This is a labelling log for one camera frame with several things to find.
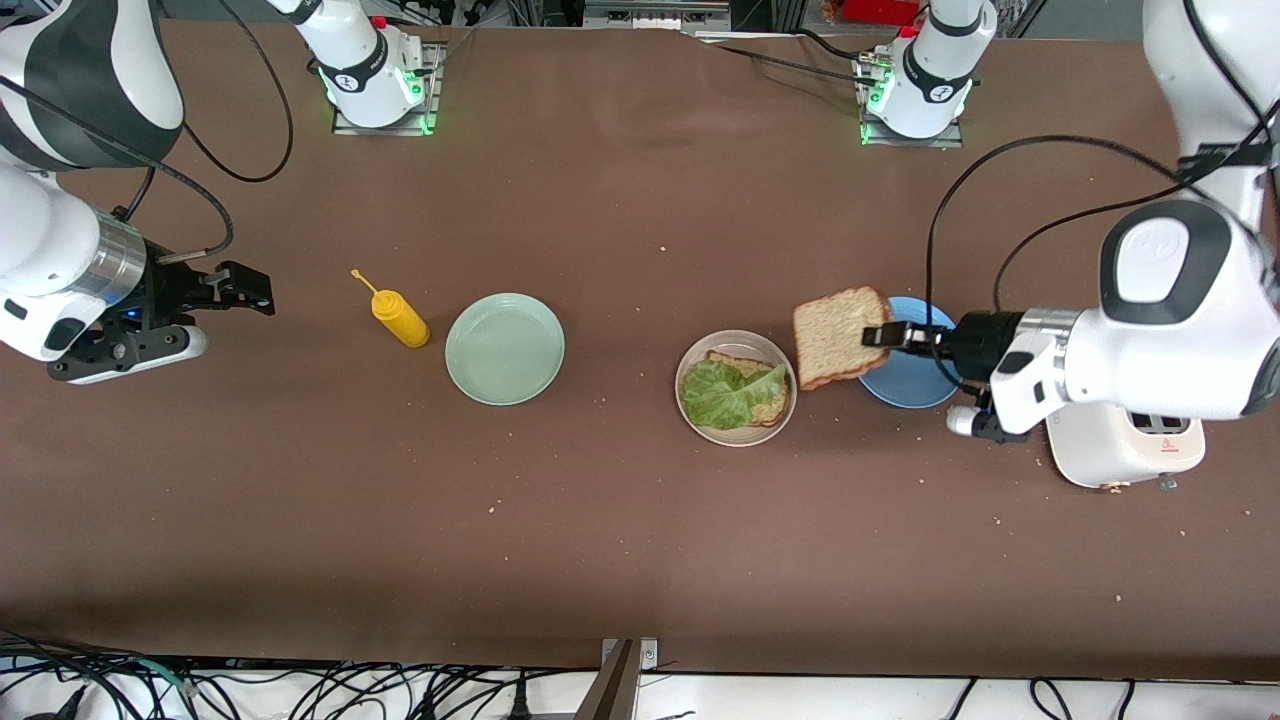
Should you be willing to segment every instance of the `blue plate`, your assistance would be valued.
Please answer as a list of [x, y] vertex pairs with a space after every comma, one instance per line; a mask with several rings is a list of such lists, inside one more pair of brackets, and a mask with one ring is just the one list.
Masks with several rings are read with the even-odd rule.
[[[890, 306], [893, 309], [895, 320], [909, 323], [924, 323], [924, 301], [918, 297], [890, 297]], [[933, 307], [933, 324], [954, 328], [955, 322], [946, 313]], [[955, 374], [956, 369], [951, 361], [946, 361], [947, 370]], [[902, 352], [895, 352], [888, 363], [867, 373], [861, 378], [867, 389], [872, 395], [896, 407], [919, 410], [933, 407], [955, 393], [956, 387], [951, 380], [942, 377], [932, 357], [915, 357]]]

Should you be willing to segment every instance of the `toasted bread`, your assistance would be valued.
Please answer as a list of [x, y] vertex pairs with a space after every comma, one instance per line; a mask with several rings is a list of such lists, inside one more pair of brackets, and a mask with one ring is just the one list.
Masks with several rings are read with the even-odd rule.
[[[724, 363], [739, 373], [742, 373], [744, 378], [749, 378], [755, 373], [762, 370], [772, 370], [773, 365], [767, 363], [760, 363], [759, 360], [748, 360], [746, 357], [733, 357], [731, 355], [724, 355], [723, 352], [716, 352], [712, 350], [707, 354], [708, 360], [714, 360], [717, 363]], [[787, 393], [790, 388], [786, 384], [782, 386], [782, 392], [773, 398], [773, 402], [768, 405], [756, 405], [751, 409], [751, 425], [753, 428], [772, 428], [777, 425], [782, 416], [787, 411]]]
[[888, 299], [854, 287], [805, 302], [792, 313], [800, 389], [864, 375], [888, 361], [888, 348], [864, 347], [863, 329], [893, 320]]

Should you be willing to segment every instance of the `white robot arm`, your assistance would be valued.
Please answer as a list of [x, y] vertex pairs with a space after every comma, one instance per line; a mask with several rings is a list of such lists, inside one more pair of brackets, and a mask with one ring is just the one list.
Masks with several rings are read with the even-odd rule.
[[[864, 337], [940, 352], [965, 379], [989, 383], [991, 404], [952, 407], [951, 429], [1012, 439], [1070, 404], [1231, 420], [1280, 391], [1276, 263], [1258, 237], [1275, 150], [1263, 137], [1235, 151], [1258, 126], [1256, 108], [1267, 113], [1280, 97], [1270, 46], [1280, 36], [1280, 12], [1268, 0], [1190, 3], [1146, 0], [1143, 45], [1172, 109], [1184, 169], [1194, 177], [1206, 160], [1216, 169], [1111, 231], [1101, 306], [969, 313], [950, 332], [886, 327]], [[1203, 49], [1192, 12], [1256, 108]]]
[[266, 275], [236, 263], [212, 274], [161, 263], [165, 249], [52, 176], [150, 164], [140, 154], [159, 161], [182, 132], [182, 95], [150, 0], [64, 0], [4, 29], [0, 77], [0, 341], [84, 384], [200, 355], [205, 336], [191, 310], [274, 313]]

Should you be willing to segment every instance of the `mustard bottle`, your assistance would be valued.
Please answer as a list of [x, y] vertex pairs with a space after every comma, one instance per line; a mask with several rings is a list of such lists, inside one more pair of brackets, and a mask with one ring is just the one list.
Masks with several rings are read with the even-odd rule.
[[360, 274], [360, 270], [352, 270], [351, 277], [365, 283], [365, 287], [374, 292], [374, 299], [369, 304], [370, 309], [374, 316], [387, 325], [387, 329], [392, 331], [392, 334], [399, 338], [407, 347], [422, 347], [426, 345], [426, 341], [431, 337], [431, 331], [410, 304], [404, 301], [404, 296], [394, 290], [378, 290], [365, 279], [365, 275]]

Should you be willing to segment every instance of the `lettuce leaf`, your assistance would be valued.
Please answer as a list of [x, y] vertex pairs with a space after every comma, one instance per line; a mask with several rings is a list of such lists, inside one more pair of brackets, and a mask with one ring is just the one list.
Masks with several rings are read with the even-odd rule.
[[703, 360], [685, 375], [681, 400], [690, 423], [733, 430], [749, 425], [751, 407], [773, 402], [786, 383], [787, 369], [782, 365], [745, 378], [732, 365]]

